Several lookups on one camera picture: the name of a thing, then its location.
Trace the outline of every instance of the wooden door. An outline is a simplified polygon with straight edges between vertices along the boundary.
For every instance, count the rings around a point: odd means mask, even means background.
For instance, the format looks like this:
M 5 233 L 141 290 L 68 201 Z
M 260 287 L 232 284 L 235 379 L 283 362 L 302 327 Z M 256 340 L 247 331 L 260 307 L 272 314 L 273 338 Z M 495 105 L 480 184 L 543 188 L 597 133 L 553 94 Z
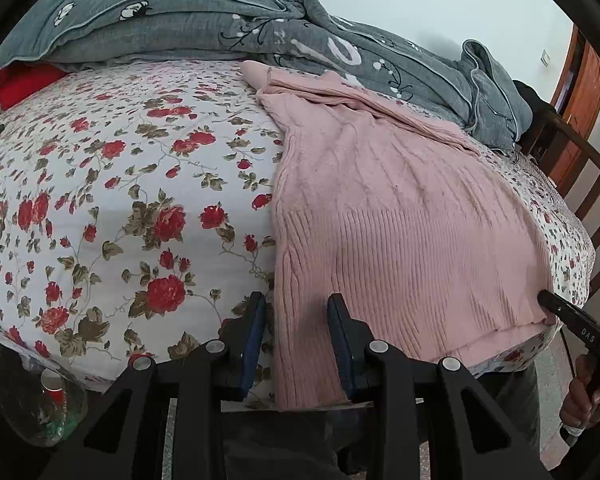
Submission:
M 575 27 L 552 104 L 567 124 L 589 139 L 600 112 L 600 58 Z M 561 152 L 550 177 L 564 195 L 568 192 L 566 187 L 571 187 L 568 182 L 573 182 L 582 171 L 576 163 L 580 150 L 563 136 L 557 136 L 551 150 Z

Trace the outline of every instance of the wooden bed frame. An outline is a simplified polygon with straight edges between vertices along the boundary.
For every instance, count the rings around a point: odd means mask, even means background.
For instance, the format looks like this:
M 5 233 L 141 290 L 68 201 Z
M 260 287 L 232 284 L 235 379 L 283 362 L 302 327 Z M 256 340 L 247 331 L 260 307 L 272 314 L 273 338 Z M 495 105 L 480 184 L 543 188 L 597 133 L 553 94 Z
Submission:
M 562 120 L 560 116 L 551 112 L 550 110 L 545 110 L 544 112 L 536 115 L 534 117 L 533 123 L 529 128 L 527 136 L 525 136 L 525 142 L 522 146 L 522 153 L 524 155 L 528 155 L 531 152 L 531 149 L 535 145 L 536 141 L 539 139 L 542 131 L 547 128 L 554 128 L 559 134 L 564 135 L 568 141 L 573 142 L 580 151 L 580 154 L 575 159 L 573 167 L 571 171 L 566 175 L 565 179 L 562 181 L 561 186 L 558 188 L 558 192 L 562 197 L 565 197 L 567 193 L 575 184 L 578 176 L 582 172 L 585 167 L 587 161 L 593 162 L 596 167 L 600 170 L 600 152 L 596 150 L 591 144 L 589 144 L 585 139 L 583 139 L 578 132 L 576 132 L 573 128 L 571 128 L 566 122 Z M 540 170 L 549 175 L 555 166 L 555 159 L 548 160 L 547 158 L 541 158 L 538 161 L 538 167 Z M 576 216 L 580 220 L 582 220 L 587 213 L 591 210 L 591 207 L 596 203 L 596 200 L 600 196 L 600 174 L 598 175 L 596 181 L 593 183 L 593 186 L 587 193 L 584 200 L 580 203 L 580 206 L 576 209 Z M 593 242 L 593 247 L 598 248 L 600 246 L 600 226 L 596 229 L 591 237 L 591 241 Z M 589 283 L 589 297 L 593 296 L 596 291 L 600 288 L 600 270 L 596 273 L 595 276 L 592 277 Z

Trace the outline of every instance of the metal bolt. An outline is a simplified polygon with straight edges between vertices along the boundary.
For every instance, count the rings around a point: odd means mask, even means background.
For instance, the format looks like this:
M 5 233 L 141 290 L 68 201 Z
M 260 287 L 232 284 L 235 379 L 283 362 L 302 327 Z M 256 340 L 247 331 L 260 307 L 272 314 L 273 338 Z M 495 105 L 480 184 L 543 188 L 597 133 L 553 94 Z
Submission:
M 376 354 L 383 354 L 389 349 L 389 345 L 381 339 L 375 339 L 369 343 L 369 349 Z
M 147 356 L 141 356 L 134 361 L 134 368 L 138 371 L 146 370 L 149 366 L 151 366 L 151 359 Z
M 206 344 L 206 351 L 210 354 L 217 354 L 224 350 L 224 343 L 219 339 L 212 339 Z
M 442 365 L 450 372 L 457 372 L 460 369 L 460 361 L 455 357 L 445 357 L 442 359 Z

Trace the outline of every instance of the floral bedsheet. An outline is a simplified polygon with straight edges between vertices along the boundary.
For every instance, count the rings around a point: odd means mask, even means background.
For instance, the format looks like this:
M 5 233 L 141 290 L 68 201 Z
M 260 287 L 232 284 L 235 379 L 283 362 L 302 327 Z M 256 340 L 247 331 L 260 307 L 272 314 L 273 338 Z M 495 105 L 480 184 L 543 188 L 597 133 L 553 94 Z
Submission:
M 0 123 L 0 343 L 105 390 L 138 356 L 177 359 L 218 336 L 252 291 L 272 299 L 285 139 L 238 62 L 71 74 Z M 582 226 L 544 176 L 480 148 L 538 220 L 556 290 L 583 304 Z M 272 311 L 250 408 L 274 405 Z M 473 371 L 524 367 L 555 329 Z

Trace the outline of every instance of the human hand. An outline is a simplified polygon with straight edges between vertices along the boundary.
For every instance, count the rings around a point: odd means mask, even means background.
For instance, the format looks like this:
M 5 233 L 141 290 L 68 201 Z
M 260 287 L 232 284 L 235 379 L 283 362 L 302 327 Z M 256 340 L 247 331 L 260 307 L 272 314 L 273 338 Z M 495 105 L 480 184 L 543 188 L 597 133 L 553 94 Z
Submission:
M 587 384 L 595 367 L 591 354 L 576 359 L 576 377 L 569 383 L 569 393 L 562 403 L 560 419 L 572 428 L 590 428 L 600 422 L 600 388 L 589 398 Z

